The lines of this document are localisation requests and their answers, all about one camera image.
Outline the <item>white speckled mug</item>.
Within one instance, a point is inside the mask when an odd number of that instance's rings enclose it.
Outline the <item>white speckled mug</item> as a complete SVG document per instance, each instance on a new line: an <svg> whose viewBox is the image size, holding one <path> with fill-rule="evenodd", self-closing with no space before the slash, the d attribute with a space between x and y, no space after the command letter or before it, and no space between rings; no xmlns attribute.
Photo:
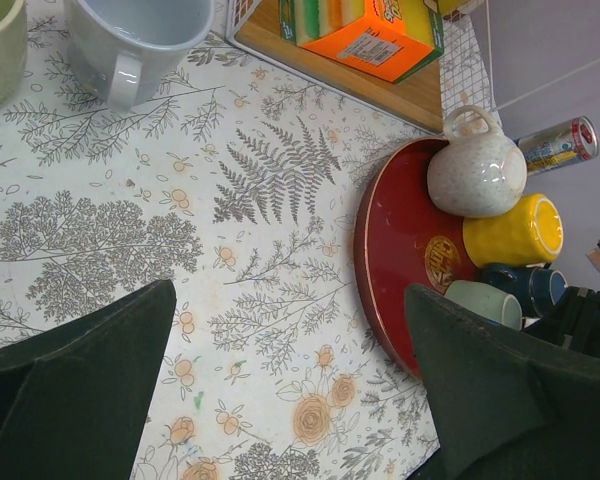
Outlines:
<svg viewBox="0 0 600 480"><path fill-rule="evenodd" d="M467 113L484 120L487 130L456 135L454 123ZM447 116L443 134L448 145L432 157L427 170L433 204L469 218L494 217L514 208L526 186L527 164L523 152L493 116L478 106L464 105Z"/></svg>

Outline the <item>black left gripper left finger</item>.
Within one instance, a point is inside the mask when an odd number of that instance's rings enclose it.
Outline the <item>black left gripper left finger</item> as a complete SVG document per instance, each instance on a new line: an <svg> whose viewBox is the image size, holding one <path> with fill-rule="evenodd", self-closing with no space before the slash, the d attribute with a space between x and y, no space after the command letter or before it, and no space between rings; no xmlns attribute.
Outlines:
<svg viewBox="0 0 600 480"><path fill-rule="evenodd" d="M155 281L0 348L0 479L129 478L175 306Z"/></svg>

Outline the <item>white ribbed mug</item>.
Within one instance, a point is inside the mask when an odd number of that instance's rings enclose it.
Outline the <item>white ribbed mug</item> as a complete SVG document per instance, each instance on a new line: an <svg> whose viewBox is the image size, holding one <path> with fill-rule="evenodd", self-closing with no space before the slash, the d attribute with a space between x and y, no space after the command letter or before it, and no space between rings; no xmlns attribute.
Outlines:
<svg viewBox="0 0 600 480"><path fill-rule="evenodd" d="M157 92L163 77L206 38L215 12L208 0L68 0L63 7L71 71L118 112Z"/></svg>

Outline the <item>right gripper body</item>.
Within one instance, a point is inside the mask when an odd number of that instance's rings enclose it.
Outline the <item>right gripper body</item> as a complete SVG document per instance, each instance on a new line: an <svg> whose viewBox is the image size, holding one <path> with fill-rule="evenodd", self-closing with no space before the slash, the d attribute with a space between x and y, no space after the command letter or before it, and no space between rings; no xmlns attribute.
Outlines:
<svg viewBox="0 0 600 480"><path fill-rule="evenodd" d="M549 313L523 329L545 342L600 359L600 292L568 287Z"/></svg>

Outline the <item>dark blue mug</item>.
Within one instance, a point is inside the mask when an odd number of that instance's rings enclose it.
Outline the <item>dark blue mug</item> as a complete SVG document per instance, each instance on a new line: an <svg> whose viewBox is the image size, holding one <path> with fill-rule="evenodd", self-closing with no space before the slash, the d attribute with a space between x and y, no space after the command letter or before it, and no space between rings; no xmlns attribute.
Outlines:
<svg viewBox="0 0 600 480"><path fill-rule="evenodd" d="M566 292L568 285L558 270L544 267L511 267L493 263L480 272L485 283L513 295L525 317L547 315Z"/></svg>

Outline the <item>pale green tall mug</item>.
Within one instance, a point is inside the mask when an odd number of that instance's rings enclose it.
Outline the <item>pale green tall mug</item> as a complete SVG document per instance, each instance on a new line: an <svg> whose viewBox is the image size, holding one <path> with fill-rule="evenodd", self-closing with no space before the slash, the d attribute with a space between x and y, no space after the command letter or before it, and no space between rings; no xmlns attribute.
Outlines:
<svg viewBox="0 0 600 480"><path fill-rule="evenodd" d="M0 104L18 90L26 59L26 2L0 0Z"/></svg>

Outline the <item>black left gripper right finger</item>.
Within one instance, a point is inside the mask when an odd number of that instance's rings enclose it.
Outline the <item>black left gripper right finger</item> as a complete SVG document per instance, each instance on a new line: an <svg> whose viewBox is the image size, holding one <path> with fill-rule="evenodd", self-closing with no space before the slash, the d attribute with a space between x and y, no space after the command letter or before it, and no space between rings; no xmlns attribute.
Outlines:
<svg viewBox="0 0 600 480"><path fill-rule="evenodd" d="M440 443L418 479L600 479L600 359L410 286L405 308Z"/></svg>

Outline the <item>light green mug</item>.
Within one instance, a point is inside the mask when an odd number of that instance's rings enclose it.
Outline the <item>light green mug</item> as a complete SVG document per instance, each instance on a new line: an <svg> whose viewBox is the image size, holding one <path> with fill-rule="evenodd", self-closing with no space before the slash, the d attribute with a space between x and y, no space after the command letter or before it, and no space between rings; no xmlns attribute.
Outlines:
<svg viewBox="0 0 600 480"><path fill-rule="evenodd" d="M522 309L515 296L491 285L457 280L446 290L444 297L490 321L519 331L522 328Z"/></svg>

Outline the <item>yellow mug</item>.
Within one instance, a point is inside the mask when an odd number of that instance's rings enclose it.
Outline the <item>yellow mug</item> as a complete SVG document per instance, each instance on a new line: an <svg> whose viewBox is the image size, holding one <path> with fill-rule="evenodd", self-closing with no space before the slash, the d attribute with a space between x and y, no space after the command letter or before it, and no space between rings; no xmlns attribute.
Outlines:
<svg viewBox="0 0 600 480"><path fill-rule="evenodd" d="M564 229L554 203L543 194L523 196L509 212L465 218L463 242L474 265L551 263L561 253Z"/></svg>

